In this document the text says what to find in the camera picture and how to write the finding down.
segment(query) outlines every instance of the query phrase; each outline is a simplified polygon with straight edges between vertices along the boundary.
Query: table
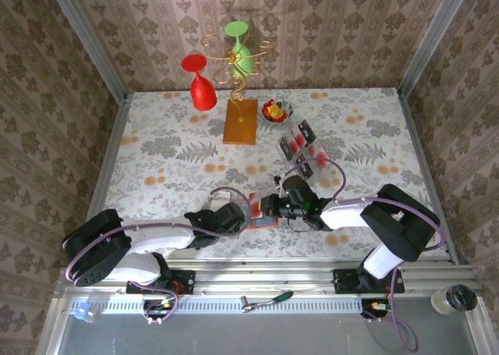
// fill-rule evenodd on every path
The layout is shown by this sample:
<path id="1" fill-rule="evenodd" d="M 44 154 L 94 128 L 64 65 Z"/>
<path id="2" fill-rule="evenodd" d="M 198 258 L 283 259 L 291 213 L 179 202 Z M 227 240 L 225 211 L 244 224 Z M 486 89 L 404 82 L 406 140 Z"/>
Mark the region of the table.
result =
<path id="1" fill-rule="evenodd" d="M 135 93 L 105 207 L 124 218 L 160 219 L 207 208 L 210 191 L 219 186 L 269 193 L 273 177 L 286 170 L 274 144 L 288 128 L 259 119 L 256 145 L 223 144 L 229 93 L 217 91 L 218 103 L 208 112 L 192 106 L 188 91 Z M 247 90 L 245 96 L 256 98 L 260 107 L 271 98 L 294 104 L 294 122 L 307 119 L 346 172 L 339 199 L 368 196 L 393 183 L 431 207 L 394 88 Z M 330 197 L 341 184 L 337 169 L 326 170 L 313 186 L 322 197 Z M 368 228 L 294 233 L 283 222 L 220 239 L 202 250 L 178 250 L 170 258 L 357 260 L 378 244 Z M 424 255 L 448 260 L 445 250 Z"/>

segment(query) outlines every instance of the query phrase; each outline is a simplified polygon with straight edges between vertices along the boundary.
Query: black lid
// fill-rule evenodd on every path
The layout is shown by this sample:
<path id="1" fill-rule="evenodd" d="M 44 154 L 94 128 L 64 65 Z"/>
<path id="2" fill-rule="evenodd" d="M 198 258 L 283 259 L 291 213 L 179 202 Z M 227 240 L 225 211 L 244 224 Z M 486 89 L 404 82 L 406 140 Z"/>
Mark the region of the black lid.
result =
<path id="1" fill-rule="evenodd" d="M 476 294 L 464 285 L 452 286 L 445 296 L 451 307 L 461 312 L 471 311 L 477 304 Z"/>

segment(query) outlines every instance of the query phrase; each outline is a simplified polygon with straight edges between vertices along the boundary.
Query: bowl of fruit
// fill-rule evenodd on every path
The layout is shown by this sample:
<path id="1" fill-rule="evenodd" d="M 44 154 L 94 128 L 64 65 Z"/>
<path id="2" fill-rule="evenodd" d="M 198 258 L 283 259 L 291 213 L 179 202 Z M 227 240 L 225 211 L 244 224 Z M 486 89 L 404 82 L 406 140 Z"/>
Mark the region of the bowl of fruit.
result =
<path id="1" fill-rule="evenodd" d="M 293 107 L 286 100 L 269 100 L 262 108 L 261 115 L 271 125 L 282 125 L 287 123 L 293 114 Z"/>

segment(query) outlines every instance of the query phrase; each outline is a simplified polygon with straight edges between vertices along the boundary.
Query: wallpaper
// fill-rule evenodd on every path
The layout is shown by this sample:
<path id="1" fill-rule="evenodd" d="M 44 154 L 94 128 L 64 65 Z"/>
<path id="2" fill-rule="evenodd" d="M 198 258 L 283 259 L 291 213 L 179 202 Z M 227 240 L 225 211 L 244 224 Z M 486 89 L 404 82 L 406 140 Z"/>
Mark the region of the wallpaper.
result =
<path id="1" fill-rule="evenodd" d="M 117 105 L 55 0 L 0 0 L 0 353 L 34 353 Z"/>
<path id="2" fill-rule="evenodd" d="M 249 24 L 248 47 L 274 43 L 253 88 L 397 87 L 441 0 L 78 0 L 128 92 L 189 89 L 180 63 L 233 46 L 223 27 Z M 205 34 L 225 47 L 205 48 Z M 218 63 L 209 61 L 211 79 Z"/>
<path id="3" fill-rule="evenodd" d="M 463 2 L 409 104 L 499 332 L 499 0 Z"/>

